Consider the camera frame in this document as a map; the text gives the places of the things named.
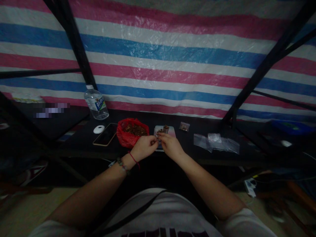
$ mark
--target water bottle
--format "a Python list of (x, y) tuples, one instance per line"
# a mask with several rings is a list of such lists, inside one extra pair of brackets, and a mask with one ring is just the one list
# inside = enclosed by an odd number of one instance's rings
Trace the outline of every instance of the water bottle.
[(103, 95), (99, 91), (93, 89), (93, 85), (87, 85), (87, 89), (84, 97), (93, 117), (97, 120), (106, 119), (109, 116), (109, 112), (106, 108)]

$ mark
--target hand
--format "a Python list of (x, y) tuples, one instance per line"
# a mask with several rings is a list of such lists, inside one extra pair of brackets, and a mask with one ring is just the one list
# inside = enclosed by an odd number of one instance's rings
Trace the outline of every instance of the hand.
[(178, 139), (170, 136), (166, 133), (158, 133), (158, 139), (161, 140), (162, 148), (164, 149), (167, 156), (176, 161), (180, 157), (185, 155)]
[(150, 156), (158, 148), (158, 141), (155, 136), (142, 136), (136, 142), (131, 150), (134, 159), (139, 162), (142, 159)]

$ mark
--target red string bracelet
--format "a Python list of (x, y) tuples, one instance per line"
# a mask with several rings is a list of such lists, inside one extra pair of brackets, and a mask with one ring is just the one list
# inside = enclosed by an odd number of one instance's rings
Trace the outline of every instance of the red string bracelet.
[(137, 163), (138, 169), (141, 170), (141, 166), (140, 166), (139, 163), (134, 159), (134, 157), (132, 156), (131, 152), (128, 151), (128, 153), (131, 155), (131, 157), (133, 158), (133, 160)]

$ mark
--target blue container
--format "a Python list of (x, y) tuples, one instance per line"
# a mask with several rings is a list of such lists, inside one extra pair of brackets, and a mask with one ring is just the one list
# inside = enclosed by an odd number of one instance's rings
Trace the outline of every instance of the blue container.
[(300, 122), (273, 120), (271, 124), (274, 127), (277, 127), (278, 129), (291, 135), (304, 135), (316, 131), (315, 128), (307, 126)]

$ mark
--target forearm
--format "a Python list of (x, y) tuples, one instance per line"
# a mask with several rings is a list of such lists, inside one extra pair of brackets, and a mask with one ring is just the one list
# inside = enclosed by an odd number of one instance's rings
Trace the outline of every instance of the forearm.
[(176, 160), (210, 210), (220, 220), (245, 208), (245, 204), (225, 185), (187, 154)]
[[(135, 165), (129, 154), (122, 158), (122, 162), (129, 170)], [(111, 199), (125, 177), (126, 172), (115, 163), (70, 196), (46, 220), (85, 229)]]

